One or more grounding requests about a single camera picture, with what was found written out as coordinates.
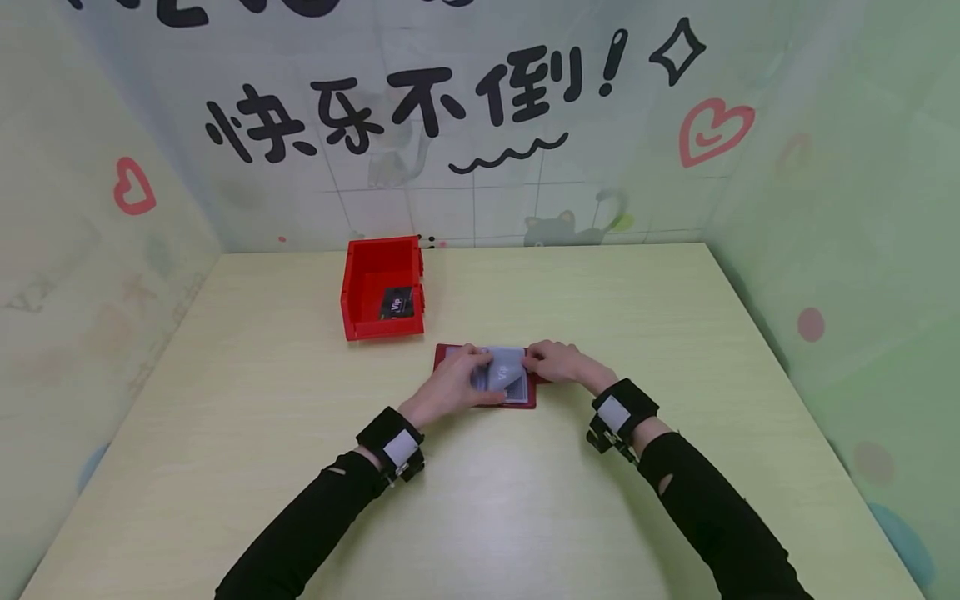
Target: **red plastic bin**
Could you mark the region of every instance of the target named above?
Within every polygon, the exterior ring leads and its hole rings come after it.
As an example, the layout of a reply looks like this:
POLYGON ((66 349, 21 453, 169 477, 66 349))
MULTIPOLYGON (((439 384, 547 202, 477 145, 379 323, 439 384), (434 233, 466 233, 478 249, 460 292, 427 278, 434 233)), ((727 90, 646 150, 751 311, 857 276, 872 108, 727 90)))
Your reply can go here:
POLYGON ((344 332, 348 340, 370 340, 423 333, 423 253, 416 235, 353 240, 347 246, 347 268, 340 291, 344 332), (380 319, 388 288, 413 288, 412 317, 380 319))

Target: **wavy line doodle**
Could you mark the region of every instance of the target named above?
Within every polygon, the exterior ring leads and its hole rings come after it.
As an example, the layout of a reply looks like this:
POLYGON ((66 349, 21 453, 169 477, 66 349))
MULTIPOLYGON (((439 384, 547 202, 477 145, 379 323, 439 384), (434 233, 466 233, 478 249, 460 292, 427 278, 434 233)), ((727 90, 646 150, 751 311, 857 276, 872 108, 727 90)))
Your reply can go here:
POLYGON ((470 164, 470 166, 466 168, 458 167, 452 162, 447 166, 450 167, 450 171, 453 171, 457 175, 466 175, 467 173, 472 173, 477 169, 477 167, 485 167, 487 169, 492 169, 506 162, 507 158, 516 158, 517 160, 525 160, 530 156, 533 156, 534 152, 537 151, 537 148, 543 148, 544 150, 554 150, 556 148, 560 148, 561 146, 563 146, 563 144, 565 144, 566 139, 568 137, 570 137, 569 132, 564 132, 560 137, 557 138, 557 141, 555 142, 544 142, 542 139, 536 138, 534 139, 534 143, 530 146, 530 150, 528 150, 527 152, 523 154, 518 154, 516 150, 514 150, 513 148, 508 148, 504 150, 503 154, 500 155, 493 162, 484 160, 483 158, 476 158, 470 164))

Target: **gray cat illustration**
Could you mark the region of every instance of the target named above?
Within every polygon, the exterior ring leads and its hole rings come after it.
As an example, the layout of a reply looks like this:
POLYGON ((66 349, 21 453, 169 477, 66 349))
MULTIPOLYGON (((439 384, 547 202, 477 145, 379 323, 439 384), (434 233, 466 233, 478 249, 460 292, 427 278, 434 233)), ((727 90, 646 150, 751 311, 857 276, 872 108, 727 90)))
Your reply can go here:
POLYGON ((627 194, 621 189, 603 189, 597 193, 597 202, 616 199, 616 215, 604 228, 576 230, 573 211, 565 210, 556 219, 527 217, 527 234, 523 236, 524 246, 596 246, 616 227, 627 212, 627 194))

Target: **table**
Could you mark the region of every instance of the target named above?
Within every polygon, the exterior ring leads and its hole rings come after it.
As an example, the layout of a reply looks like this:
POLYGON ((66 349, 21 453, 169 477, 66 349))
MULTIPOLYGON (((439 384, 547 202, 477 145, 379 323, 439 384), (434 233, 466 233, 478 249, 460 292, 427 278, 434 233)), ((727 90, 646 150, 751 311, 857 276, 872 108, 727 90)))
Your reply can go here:
MULTIPOLYGON (((817 598, 919 600, 706 246, 425 253, 426 334, 348 343, 344 254, 224 255, 23 600, 212 598, 247 545, 439 342, 579 348, 629 375, 771 526, 817 598)), ((354 523, 305 598, 712 598, 590 398, 474 409, 354 523)))

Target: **pink circle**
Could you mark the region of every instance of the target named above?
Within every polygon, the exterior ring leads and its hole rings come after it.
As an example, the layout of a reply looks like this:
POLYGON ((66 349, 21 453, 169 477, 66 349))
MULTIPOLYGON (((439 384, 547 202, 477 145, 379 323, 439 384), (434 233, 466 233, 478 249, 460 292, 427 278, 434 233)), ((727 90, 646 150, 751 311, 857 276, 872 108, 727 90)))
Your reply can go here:
POLYGON ((824 315, 819 309, 812 306, 801 311, 800 317, 797 318, 797 332, 800 333, 800 337, 808 342, 816 342, 824 337, 826 328, 827 323, 824 322, 824 315))
POLYGON ((880 444, 860 442, 853 449, 853 464, 857 474, 877 486, 894 480, 894 457, 880 444))

